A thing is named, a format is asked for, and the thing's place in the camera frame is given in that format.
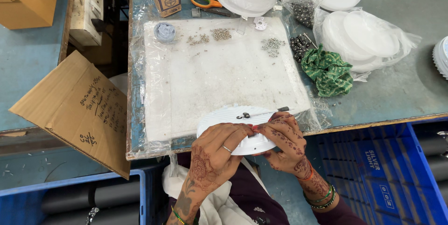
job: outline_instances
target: blue crate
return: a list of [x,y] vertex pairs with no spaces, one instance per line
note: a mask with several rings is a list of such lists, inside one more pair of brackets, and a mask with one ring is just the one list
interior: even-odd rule
[[367,224],[448,224],[412,123],[323,134],[317,141],[328,181]]
[[[130,171],[131,176],[140,177],[140,225],[159,225],[166,219],[168,196],[160,190],[165,165],[159,164]],[[40,207],[42,197],[48,189],[118,177],[120,175],[116,173],[103,173],[1,190],[0,224],[39,225],[46,216]]]

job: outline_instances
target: green patterned cloth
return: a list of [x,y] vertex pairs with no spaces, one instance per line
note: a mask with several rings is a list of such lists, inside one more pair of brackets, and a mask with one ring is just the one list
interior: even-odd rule
[[302,69],[316,83],[319,96],[347,95],[352,89],[353,78],[349,73],[353,66],[344,62],[338,53],[319,49],[306,51],[302,58]]

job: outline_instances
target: stack of white discs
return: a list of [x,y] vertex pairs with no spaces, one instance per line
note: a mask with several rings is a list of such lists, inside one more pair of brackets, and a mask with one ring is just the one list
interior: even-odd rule
[[337,52],[353,65],[353,72],[367,72],[384,66],[383,58],[400,51],[394,28],[370,13],[336,11],[325,17],[322,43],[327,51]]
[[448,80],[448,37],[435,45],[432,58],[437,70]]

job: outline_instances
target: floor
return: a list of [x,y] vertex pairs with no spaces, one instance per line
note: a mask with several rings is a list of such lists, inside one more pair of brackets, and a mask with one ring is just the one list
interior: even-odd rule
[[[306,156],[316,171],[324,175],[315,137],[305,138]],[[260,165],[261,180],[272,198],[282,205],[291,225],[318,224],[292,174],[273,170],[263,156],[246,156],[246,159]],[[154,163],[154,160],[140,159],[133,161],[132,166]],[[73,148],[0,157],[0,168],[3,171],[0,172],[0,190],[109,172]]]

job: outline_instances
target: black plastic part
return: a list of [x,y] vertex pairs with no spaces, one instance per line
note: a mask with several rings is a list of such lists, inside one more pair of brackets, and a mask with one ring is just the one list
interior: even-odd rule
[[425,156],[444,154],[447,151],[445,138],[437,133],[421,133],[416,135]]
[[41,225],[84,225],[90,210],[91,208],[49,215]]
[[285,106],[285,107],[282,107],[282,108],[278,108],[277,109],[278,111],[288,111],[289,110],[289,107],[288,106]]
[[95,204],[99,209],[140,202],[140,182],[100,187],[95,191]]
[[443,155],[426,157],[435,181],[448,180],[448,158]]
[[93,217],[91,225],[138,225],[140,204],[130,204],[115,208],[100,209]]
[[42,212],[46,214],[62,213],[83,208],[93,208],[94,184],[78,184],[52,188],[42,198]]

